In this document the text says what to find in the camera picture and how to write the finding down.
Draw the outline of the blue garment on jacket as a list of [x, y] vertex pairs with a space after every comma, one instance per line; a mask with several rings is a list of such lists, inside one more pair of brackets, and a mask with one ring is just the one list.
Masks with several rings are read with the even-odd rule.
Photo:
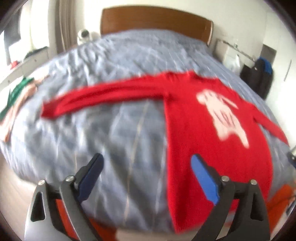
[[267, 60], [267, 59], [265, 59], [265, 58], [262, 58], [262, 57], [259, 57], [258, 58], [258, 61], [261, 61], [262, 63], [264, 63], [264, 72], [265, 73], [268, 73], [268, 74], [270, 74], [270, 75], [272, 75], [273, 74], [273, 68], [272, 68], [272, 66], [271, 66], [271, 63]]

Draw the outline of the green cloth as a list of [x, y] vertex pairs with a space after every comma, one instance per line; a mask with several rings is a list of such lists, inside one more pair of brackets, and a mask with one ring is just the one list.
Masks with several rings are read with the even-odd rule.
[[34, 77], [24, 77], [22, 81], [16, 85], [16, 87], [9, 92], [8, 100], [5, 108], [1, 111], [1, 121], [4, 119], [10, 108], [15, 104], [17, 98], [20, 96], [22, 90], [32, 81], [34, 80]]

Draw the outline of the white side desk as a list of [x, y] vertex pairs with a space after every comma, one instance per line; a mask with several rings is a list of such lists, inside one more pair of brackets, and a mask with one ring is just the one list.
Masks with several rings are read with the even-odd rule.
[[12, 70], [1, 73], [1, 90], [11, 84], [14, 80], [22, 76], [29, 76], [37, 68], [46, 63], [49, 59], [48, 47], [42, 48], [40, 51], [35, 52], [27, 57], [20, 64], [15, 66]]

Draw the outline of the brown wooden headboard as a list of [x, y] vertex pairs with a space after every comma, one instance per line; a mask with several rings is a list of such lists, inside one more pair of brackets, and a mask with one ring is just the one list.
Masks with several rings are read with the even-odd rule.
[[101, 14], [100, 34], [127, 30], [169, 30], [210, 45], [214, 23], [186, 11], [159, 6], [113, 6]]

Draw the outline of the orange trouser leg right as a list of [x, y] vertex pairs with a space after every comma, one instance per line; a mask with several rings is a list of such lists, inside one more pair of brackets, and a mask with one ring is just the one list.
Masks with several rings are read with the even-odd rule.
[[270, 232], [273, 232], [294, 196], [295, 188], [285, 184], [276, 192], [271, 200], [266, 203]]

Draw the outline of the grey striped bed blanket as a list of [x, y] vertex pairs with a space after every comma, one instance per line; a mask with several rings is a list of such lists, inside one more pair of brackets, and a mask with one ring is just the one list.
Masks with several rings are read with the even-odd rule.
[[[15, 173], [32, 183], [60, 181], [100, 153], [105, 164], [83, 202], [86, 213], [115, 227], [177, 233], [168, 206], [167, 130], [161, 99], [105, 102], [53, 119], [41, 114], [44, 102], [75, 89], [189, 71], [219, 79], [278, 125], [264, 100], [215, 60], [202, 41], [172, 31], [134, 30], [78, 46], [39, 68], [9, 139], [1, 139], [1, 152]], [[265, 198], [270, 200], [292, 182], [295, 169], [287, 158], [288, 141], [283, 143], [267, 130], [263, 134], [273, 165]]]

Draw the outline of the white drawer cabinet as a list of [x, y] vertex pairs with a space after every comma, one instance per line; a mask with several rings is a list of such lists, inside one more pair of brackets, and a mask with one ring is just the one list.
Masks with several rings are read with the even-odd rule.
[[244, 66], [252, 68], [255, 64], [255, 60], [249, 55], [247, 55], [246, 53], [244, 53], [243, 51], [240, 51], [237, 45], [231, 45], [230, 43], [221, 39], [216, 40], [216, 45], [214, 48], [213, 55], [219, 62], [222, 63], [222, 65], [226, 55], [229, 55], [231, 57], [235, 57], [235, 55], [239, 55], [241, 71]]

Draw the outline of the red sweater with white print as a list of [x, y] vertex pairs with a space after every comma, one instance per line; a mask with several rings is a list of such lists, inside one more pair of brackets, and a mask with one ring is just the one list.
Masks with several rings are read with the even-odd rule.
[[164, 102], [167, 197], [176, 232], [202, 224], [211, 210], [190, 166], [199, 154], [234, 181], [255, 179], [267, 198], [272, 158], [263, 131], [287, 143], [281, 128], [217, 78], [164, 72], [70, 91], [44, 102], [43, 118], [57, 118], [100, 103], [137, 99]]

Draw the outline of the white plastic bag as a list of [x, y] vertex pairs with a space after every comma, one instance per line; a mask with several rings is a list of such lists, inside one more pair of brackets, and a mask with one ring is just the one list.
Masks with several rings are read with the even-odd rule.
[[236, 75], [240, 75], [241, 72], [241, 64], [239, 55], [235, 55], [235, 57], [231, 57], [226, 55], [223, 60], [223, 65], [233, 72]]

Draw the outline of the beige window curtain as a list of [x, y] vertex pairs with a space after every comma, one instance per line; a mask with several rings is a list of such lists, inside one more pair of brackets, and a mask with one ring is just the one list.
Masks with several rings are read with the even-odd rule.
[[77, 44], [75, 5], [76, 1], [73, 0], [57, 1], [55, 35], [58, 54], [70, 50]]

